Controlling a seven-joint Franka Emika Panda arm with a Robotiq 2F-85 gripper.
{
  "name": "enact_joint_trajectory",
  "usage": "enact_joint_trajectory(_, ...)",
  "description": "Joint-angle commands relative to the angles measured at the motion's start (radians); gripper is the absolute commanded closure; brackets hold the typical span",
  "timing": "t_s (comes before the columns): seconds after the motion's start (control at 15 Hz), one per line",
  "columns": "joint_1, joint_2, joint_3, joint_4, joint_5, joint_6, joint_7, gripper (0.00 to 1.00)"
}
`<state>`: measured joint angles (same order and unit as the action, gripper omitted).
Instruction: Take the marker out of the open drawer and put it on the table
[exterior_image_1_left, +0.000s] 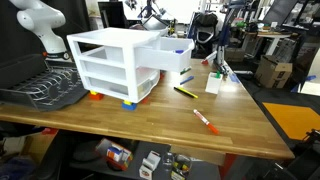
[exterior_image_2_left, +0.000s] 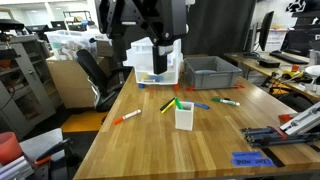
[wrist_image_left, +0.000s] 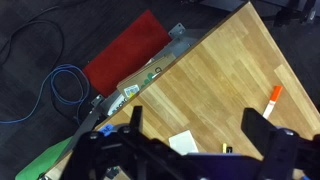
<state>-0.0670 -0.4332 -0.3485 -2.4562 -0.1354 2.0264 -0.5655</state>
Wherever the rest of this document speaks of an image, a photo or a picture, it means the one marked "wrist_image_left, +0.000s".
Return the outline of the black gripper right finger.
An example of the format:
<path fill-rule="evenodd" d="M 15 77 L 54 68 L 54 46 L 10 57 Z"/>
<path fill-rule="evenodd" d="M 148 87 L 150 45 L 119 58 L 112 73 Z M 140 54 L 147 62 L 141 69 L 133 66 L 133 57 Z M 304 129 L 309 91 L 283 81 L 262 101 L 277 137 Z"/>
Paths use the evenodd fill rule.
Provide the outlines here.
<path fill-rule="evenodd" d="M 242 116 L 241 130 L 258 152 L 263 157 L 266 157 L 273 145 L 277 128 L 254 108 L 245 108 Z"/>

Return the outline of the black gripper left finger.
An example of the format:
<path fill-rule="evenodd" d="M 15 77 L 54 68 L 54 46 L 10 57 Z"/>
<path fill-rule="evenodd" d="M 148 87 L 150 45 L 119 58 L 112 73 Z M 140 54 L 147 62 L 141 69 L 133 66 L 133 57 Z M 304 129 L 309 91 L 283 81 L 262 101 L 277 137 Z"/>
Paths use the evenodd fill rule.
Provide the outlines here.
<path fill-rule="evenodd" d="M 143 129 L 143 107 L 135 106 L 129 123 L 130 132 L 137 133 Z"/>

